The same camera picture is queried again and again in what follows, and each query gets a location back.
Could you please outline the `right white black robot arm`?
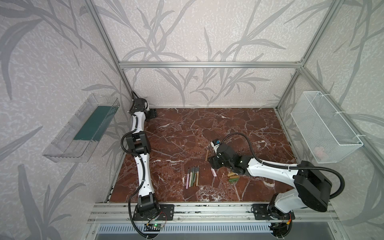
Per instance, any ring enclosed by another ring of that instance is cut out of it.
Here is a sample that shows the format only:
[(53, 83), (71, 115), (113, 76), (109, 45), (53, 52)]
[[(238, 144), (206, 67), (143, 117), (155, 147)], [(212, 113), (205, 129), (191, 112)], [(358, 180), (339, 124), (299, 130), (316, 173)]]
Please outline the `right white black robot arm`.
[(302, 208), (326, 212), (329, 200), (345, 189), (344, 177), (333, 169), (316, 167), (308, 161), (280, 164), (255, 156), (240, 156), (219, 141), (212, 142), (211, 146), (215, 153), (209, 158), (213, 169), (226, 167), (239, 176), (271, 179), (292, 187), (292, 190), (272, 197), (269, 203), (271, 214), (287, 214)]

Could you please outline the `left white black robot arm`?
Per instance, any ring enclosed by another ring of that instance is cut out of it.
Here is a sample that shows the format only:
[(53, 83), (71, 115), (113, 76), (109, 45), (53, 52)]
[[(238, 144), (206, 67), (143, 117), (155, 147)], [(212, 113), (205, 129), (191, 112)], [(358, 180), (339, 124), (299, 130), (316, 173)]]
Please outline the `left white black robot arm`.
[(133, 99), (129, 114), (133, 118), (132, 127), (121, 138), (121, 147), (126, 154), (134, 157), (138, 169), (139, 187), (135, 192), (138, 195), (136, 211), (142, 217), (153, 218), (160, 212), (160, 207), (151, 179), (151, 145), (144, 131), (144, 124), (146, 120), (155, 118), (157, 113), (149, 108), (147, 100), (136, 98)]

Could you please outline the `light pink pen cap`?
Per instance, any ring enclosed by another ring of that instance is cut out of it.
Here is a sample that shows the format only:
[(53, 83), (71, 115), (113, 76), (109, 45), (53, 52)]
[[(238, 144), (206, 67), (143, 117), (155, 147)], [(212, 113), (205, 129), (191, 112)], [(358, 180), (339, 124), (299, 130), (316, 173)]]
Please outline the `light pink pen cap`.
[(211, 172), (212, 172), (214, 177), (217, 177), (216, 171), (213, 168), (211, 168)]

